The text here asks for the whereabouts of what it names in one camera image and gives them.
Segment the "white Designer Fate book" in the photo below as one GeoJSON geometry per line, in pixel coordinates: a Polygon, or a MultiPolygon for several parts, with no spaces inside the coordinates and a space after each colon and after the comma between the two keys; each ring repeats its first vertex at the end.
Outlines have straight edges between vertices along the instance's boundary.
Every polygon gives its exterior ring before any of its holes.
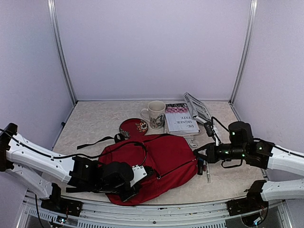
{"type": "Polygon", "coordinates": [[[171,132],[200,131],[197,122],[192,119],[186,103],[166,104],[166,127],[171,132]]]}

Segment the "grey photo cover book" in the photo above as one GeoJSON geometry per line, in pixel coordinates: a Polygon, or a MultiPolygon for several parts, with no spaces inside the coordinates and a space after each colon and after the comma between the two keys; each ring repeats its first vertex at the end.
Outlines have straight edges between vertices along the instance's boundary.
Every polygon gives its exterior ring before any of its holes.
{"type": "Polygon", "coordinates": [[[211,122],[211,116],[203,102],[196,99],[188,92],[184,94],[184,100],[187,104],[192,119],[201,124],[211,122]]]}

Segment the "thin grey booklet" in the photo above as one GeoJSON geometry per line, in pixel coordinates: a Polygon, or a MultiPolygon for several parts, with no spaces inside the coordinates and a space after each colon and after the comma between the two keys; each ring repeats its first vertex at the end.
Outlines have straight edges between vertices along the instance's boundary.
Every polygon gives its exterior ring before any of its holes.
{"type": "Polygon", "coordinates": [[[178,131],[178,132],[170,132],[168,129],[164,129],[164,133],[175,135],[175,136],[180,136],[184,138],[194,138],[195,135],[199,134],[200,131],[197,132],[187,132],[187,131],[178,131]]]}

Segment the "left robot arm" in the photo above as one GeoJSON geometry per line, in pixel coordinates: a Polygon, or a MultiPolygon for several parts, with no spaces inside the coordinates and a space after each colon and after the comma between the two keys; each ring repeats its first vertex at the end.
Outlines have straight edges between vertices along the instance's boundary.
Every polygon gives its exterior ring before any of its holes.
{"type": "Polygon", "coordinates": [[[43,179],[46,173],[66,183],[67,192],[111,193],[125,202],[136,196],[141,182],[154,170],[143,163],[131,166],[113,161],[105,164],[99,156],[85,154],[62,155],[38,146],[17,132],[9,123],[0,131],[0,170],[18,178],[41,200],[41,207],[53,212],[78,217],[83,203],[61,196],[61,188],[43,179]]]}

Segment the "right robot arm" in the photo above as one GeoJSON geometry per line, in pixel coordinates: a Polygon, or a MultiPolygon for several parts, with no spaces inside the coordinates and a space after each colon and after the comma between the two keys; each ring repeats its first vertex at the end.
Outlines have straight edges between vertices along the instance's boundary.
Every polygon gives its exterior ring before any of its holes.
{"type": "MultiPolygon", "coordinates": [[[[281,170],[304,175],[303,153],[290,151],[275,143],[254,138],[248,123],[237,121],[228,126],[229,143],[208,143],[194,150],[194,155],[209,164],[241,160],[263,170],[281,170]]],[[[303,199],[303,178],[289,181],[256,180],[244,198],[227,202],[230,216],[268,207],[272,200],[303,199]]]]}

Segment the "red backpack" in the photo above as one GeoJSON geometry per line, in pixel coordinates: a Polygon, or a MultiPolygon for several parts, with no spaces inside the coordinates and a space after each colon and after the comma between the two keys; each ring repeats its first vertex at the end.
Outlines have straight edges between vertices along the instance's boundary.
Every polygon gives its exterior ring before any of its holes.
{"type": "Polygon", "coordinates": [[[118,161],[135,166],[143,163],[154,169],[154,174],[141,182],[139,193],[126,202],[117,195],[106,193],[116,205],[134,206],[152,200],[185,184],[197,173],[196,157],[186,140],[170,134],[115,140],[98,156],[98,161],[105,164],[118,161]]]}

